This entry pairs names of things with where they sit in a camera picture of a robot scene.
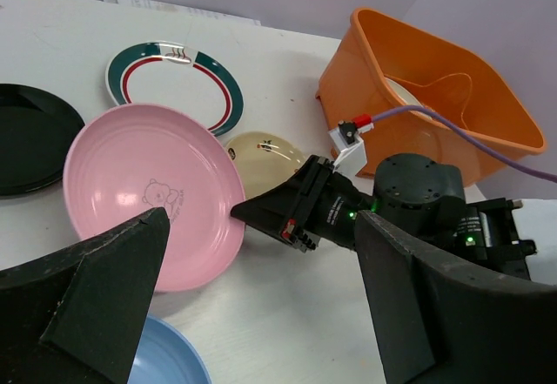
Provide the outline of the beige plate with characters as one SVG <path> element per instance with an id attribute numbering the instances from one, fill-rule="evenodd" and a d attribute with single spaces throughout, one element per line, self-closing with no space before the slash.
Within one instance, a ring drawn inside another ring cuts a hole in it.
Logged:
<path id="1" fill-rule="evenodd" d="M 263 131 L 249 131 L 226 145 L 245 191 L 252 199 L 288 180 L 305 163 L 305 155 L 287 140 Z"/>

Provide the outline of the blue plastic plate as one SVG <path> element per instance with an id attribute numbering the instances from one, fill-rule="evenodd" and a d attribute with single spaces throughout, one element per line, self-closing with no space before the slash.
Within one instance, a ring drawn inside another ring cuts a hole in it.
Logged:
<path id="1" fill-rule="evenodd" d="M 210 384 L 193 345 L 165 321 L 147 315 L 128 378 L 130 384 Z"/>

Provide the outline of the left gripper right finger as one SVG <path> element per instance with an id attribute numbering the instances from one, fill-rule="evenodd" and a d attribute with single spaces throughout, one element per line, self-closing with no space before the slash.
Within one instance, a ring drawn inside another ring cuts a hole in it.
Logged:
<path id="1" fill-rule="evenodd" d="M 355 239 L 387 382 L 555 382 L 554 286 L 477 266 L 368 211 Z"/>

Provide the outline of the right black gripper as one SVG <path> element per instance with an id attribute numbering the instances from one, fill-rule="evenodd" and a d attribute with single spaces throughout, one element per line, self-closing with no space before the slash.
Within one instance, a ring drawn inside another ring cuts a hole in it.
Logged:
<path id="1" fill-rule="evenodd" d="M 374 198 L 333 170 L 332 161 L 311 155 L 288 180 L 269 192 L 236 204 L 231 216 L 301 252 L 321 239 L 355 249 L 355 221 Z"/>

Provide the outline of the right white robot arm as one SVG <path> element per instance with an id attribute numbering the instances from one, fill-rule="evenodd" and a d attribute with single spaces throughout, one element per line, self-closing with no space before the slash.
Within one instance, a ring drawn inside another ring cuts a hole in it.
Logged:
<path id="1" fill-rule="evenodd" d="M 460 170 L 425 156 L 384 159 L 372 194 L 312 156 L 288 180 L 235 205 L 231 216 L 292 248 L 321 239 L 356 250 L 355 223 L 370 211 L 413 237 L 498 273 L 556 283 L 556 202 L 489 199 L 466 202 Z"/>

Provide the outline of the black plate with gold mark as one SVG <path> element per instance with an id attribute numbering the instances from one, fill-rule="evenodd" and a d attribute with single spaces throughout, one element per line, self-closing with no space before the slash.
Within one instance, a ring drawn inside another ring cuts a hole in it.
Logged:
<path id="1" fill-rule="evenodd" d="M 55 184 L 84 120 L 47 91 L 1 85 L 1 195 L 22 195 Z"/>

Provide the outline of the cream white plate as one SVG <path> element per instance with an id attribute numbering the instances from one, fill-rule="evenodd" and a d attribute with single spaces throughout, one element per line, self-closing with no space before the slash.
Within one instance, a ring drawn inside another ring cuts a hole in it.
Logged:
<path id="1" fill-rule="evenodd" d="M 404 105 L 416 105 L 420 107 L 423 106 L 423 104 L 408 89 L 403 87 L 401 84 L 395 82 L 389 77 L 386 78 L 386 82 Z"/>

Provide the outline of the green red rimmed white plate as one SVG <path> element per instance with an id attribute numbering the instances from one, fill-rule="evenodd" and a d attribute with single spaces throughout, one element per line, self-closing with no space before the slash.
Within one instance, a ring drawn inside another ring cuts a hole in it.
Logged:
<path id="1" fill-rule="evenodd" d="M 242 91 L 229 70 L 208 54 L 175 42 L 123 49 L 107 64 L 105 84 L 116 105 L 164 105 L 217 137 L 235 128 L 244 111 Z"/>

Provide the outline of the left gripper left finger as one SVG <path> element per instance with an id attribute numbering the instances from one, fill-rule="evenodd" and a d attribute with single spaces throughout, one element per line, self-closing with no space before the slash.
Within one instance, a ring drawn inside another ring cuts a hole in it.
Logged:
<path id="1" fill-rule="evenodd" d="M 3 383 L 125 383 L 170 221 L 153 208 L 1 272 Z"/>

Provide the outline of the pink plastic plate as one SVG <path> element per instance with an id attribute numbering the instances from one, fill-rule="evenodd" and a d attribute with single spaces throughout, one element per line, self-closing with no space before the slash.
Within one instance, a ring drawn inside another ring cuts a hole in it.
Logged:
<path id="1" fill-rule="evenodd" d="M 245 192 L 228 153 L 200 123 L 168 107 L 120 105 L 89 122 L 71 144 L 63 186 L 80 239 L 165 210 L 170 235 L 158 292 L 213 281 L 244 239 L 245 225 L 230 211 Z"/>

